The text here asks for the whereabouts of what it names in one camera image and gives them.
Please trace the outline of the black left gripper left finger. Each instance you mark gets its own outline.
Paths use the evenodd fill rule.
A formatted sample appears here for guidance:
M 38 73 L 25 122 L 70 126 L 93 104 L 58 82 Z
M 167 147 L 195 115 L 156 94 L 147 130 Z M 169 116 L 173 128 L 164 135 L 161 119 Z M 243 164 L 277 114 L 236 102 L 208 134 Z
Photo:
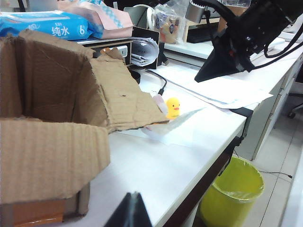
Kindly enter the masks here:
M 105 227 L 132 227 L 133 226 L 132 214 L 133 214 L 133 195 L 128 192 L 104 226 Z

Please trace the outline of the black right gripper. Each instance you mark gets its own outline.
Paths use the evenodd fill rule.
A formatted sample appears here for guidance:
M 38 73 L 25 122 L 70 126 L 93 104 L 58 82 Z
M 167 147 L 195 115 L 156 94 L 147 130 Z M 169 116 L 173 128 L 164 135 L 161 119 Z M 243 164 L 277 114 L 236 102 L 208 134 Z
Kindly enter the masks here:
M 196 82 L 252 71 L 250 54 L 264 50 L 292 22 L 290 0 L 258 0 L 212 40 L 214 49 L 195 76 Z

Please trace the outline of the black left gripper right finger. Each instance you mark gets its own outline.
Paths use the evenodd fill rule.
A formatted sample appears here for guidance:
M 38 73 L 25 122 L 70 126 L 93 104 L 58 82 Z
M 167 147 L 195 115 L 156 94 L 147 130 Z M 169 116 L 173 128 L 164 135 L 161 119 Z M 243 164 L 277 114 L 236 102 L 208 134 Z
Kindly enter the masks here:
M 143 198 L 139 192 L 134 192 L 131 194 L 131 226 L 152 226 Z

